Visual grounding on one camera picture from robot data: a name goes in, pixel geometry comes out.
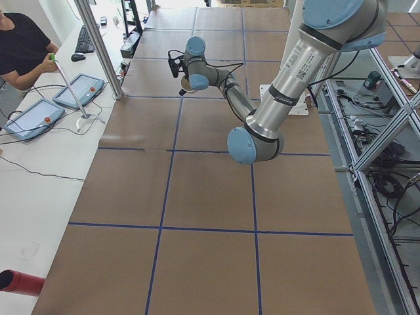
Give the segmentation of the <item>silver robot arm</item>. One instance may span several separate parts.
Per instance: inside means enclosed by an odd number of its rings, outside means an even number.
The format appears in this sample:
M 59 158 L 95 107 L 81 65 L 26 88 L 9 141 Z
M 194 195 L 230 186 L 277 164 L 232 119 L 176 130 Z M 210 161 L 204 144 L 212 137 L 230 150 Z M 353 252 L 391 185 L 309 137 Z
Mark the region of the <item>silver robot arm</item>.
M 205 41 L 189 38 L 182 66 L 193 91 L 216 87 L 243 125 L 227 137 L 230 156 L 242 164 L 269 161 L 283 150 L 280 125 L 313 77 L 335 53 L 379 46 L 386 37 L 388 1 L 303 1 L 297 42 L 256 106 L 227 70 L 208 66 Z

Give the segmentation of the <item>person's hand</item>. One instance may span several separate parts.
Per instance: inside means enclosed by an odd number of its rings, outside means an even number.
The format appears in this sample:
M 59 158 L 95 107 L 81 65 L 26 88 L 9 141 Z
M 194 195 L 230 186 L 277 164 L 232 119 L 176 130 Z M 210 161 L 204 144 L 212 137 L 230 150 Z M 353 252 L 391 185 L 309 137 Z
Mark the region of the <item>person's hand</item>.
M 56 63 L 50 59 L 44 59 L 40 66 L 42 73 L 53 73 L 58 71 Z

